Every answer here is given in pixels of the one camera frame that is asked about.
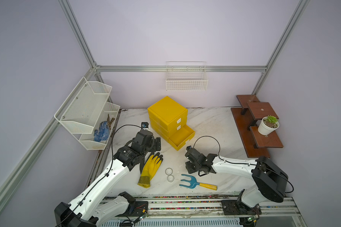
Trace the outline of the yellow top drawer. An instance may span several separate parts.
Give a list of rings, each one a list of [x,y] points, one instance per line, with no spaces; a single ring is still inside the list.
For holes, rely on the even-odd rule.
[[[169,122],[167,126],[167,129],[169,128],[169,126],[173,126],[175,124],[187,123],[187,117],[188,117],[188,110],[186,109],[185,111],[178,114],[177,116],[174,116],[174,118],[171,119],[171,121]]]

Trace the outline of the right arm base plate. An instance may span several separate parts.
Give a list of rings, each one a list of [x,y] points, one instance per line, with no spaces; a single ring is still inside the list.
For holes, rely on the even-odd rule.
[[[261,210],[258,205],[253,208],[248,207],[241,201],[222,200],[222,209],[225,215],[260,215]]]

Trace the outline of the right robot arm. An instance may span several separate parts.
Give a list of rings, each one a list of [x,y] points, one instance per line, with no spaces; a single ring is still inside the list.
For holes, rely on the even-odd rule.
[[[240,192],[236,202],[240,209],[250,210],[265,201],[284,201],[288,175],[269,158],[260,156],[256,160],[240,160],[222,158],[218,154],[205,156],[191,146],[186,151],[186,169],[190,174],[231,174],[254,181],[252,187]]]

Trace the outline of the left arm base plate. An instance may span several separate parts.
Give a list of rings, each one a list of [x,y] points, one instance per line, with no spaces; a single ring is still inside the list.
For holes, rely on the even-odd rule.
[[[143,214],[143,211],[148,210],[148,201],[136,201],[134,204],[130,204],[125,213],[119,215],[119,217],[139,217]]]

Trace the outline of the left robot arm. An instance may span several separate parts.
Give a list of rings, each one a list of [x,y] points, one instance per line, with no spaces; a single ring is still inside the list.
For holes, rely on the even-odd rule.
[[[163,156],[161,139],[149,130],[140,130],[125,146],[118,149],[112,162],[79,196],[70,203],[61,202],[55,208],[58,227],[100,227],[110,219],[132,214],[135,198],[127,192],[120,193],[111,202],[101,204],[115,184],[137,165],[141,176],[138,185],[149,188],[159,169]]]

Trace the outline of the yellow bottom drawer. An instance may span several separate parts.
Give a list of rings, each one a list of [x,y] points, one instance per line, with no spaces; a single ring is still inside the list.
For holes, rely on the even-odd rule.
[[[186,145],[195,136],[195,131],[189,126],[184,125],[177,130],[169,139],[168,143],[177,151]]]

